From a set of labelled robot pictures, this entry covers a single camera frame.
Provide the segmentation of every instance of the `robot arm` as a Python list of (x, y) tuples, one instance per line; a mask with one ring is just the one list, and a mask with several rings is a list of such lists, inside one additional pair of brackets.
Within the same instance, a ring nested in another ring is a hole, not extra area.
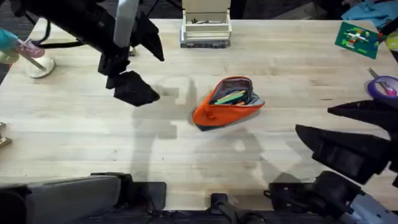
[(98, 71), (108, 76), (106, 87), (114, 97), (134, 106), (152, 103), (160, 96), (134, 71), (125, 72), (130, 63), (130, 46), (143, 45), (164, 61), (158, 28), (138, 12), (139, 0), (120, 0), (116, 19), (98, 3), (103, 0), (10, 0), (15, 16), (30, 12), (46, 18), (80, 42), (102, 53)]
[[(398, 172), (397, 100), (378, 97), (334, 106), (328, 112), (379, 126), (390, 139), (296, 125), (299, 138), (313, 151), (312, 158), (341, 175), (324, 171), (311, 184), (272, 183), (265, 196), (277, 211), (313, 212), (346, 224), (398, 223), (397, 215), (348, 179), (366, 184), (387, 167)], [(398, 187), (398, 177), (392, 184)]]

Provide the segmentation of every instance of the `scissors blade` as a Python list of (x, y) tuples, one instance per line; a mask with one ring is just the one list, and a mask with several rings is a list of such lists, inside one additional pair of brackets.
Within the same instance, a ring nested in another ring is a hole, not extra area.
[(370, 74), (373, 76), (373, 78), (377, 78), (379, 75), (371, 68), (368, 69), (368, 71), (370, 72)]

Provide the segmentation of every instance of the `marker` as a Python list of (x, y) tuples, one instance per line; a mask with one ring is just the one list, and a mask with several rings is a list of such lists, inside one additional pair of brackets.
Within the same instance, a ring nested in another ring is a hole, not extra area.
[(238, 94), (244, 94), (245, 92), (246, 92), (246, 90), (242, 90), (242, 91), (239, 91), (239, 92), (232, 92), (232, 93), (230, 93), (230, 94), (218, 99), (217, 101), (226, 100), (229, 97), (232, 97), (232, 96), (238, 95)]

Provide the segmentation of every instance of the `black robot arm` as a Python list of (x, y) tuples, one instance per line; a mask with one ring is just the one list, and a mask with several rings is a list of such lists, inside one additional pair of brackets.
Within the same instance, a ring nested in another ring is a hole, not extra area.
[(120, 0), (116, 19), (98, 4), (102, 0), (10, 2), (15, 16), (21, 17), (30, 12), (43, 17), (75, 36), (79, 42), (101, 52), (98, 71), (108, 76), (106, 87), (115, 89), (114, 97), (134, 106), (152, 103), (160, 98), (137, 73), (125, 72), (130, 63), (130, 46), (141, 44), (160, 61), (164, 61), (159, 30), (143, 12), (138, 12), (138, 0)]

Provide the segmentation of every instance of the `gray fabric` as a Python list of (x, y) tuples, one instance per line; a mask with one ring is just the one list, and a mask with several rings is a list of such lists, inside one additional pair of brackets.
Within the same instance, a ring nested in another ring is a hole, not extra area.
[(27, 224), (66, 223), (112, 208), (121, 182), (115, 176), (87, 177), (29, 184)]
[(264, 100), (260, 99), (258, 95), (253, 93), (253, 85), (252, 81), (248, 78), (229, 78), (224, 80), (216, 89), (213, 97), (211, 97), (210, 101), (218, 100), (232, 91), (241, 91), (246, 90), (250, 94), (250, 103), (242, 106), (254, 106), (261, 105), (264, 103)]

